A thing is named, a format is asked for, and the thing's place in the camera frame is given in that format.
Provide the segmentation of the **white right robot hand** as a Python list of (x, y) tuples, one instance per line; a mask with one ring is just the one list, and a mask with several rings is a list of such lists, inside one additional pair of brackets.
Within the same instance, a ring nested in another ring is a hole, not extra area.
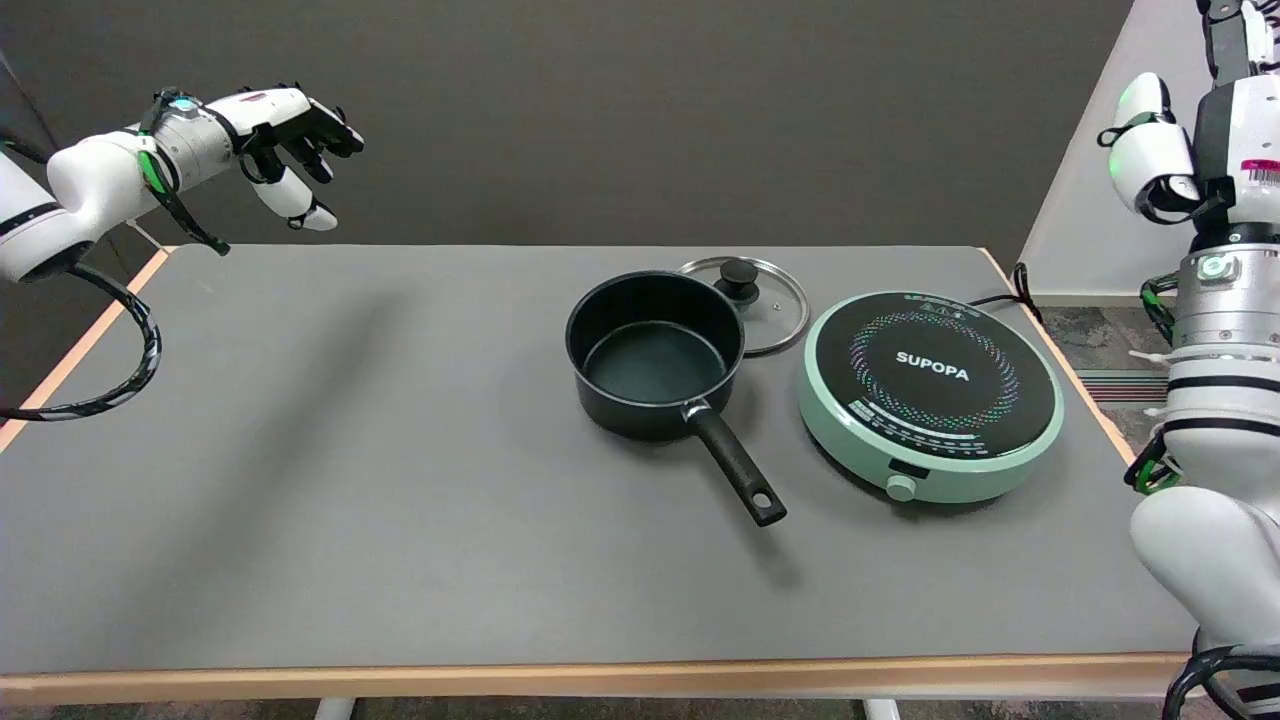
[(1192, 224), (1192, 250), (1276, 243), (1277, 3), (1199, 1), (1197, 12), (1212, 86), (1194, 128), (1175, 118), (1164, 79), (1146, 72), (1096, 142), (1123, 204), (1157, 225)]

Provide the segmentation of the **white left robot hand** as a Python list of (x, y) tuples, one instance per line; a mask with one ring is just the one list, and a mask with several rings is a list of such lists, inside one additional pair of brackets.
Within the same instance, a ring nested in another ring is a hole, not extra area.
[(326, 155), (351, 158), (364, 136), (339, 108), (328, 108), (301, 87), (250, 90), (202, 106), (230, 140), (232, 156), (259, 200), (292, 229), (333, 231), (334, 211), (278, 155), (288, 152), (316, 182), (334, 179)]

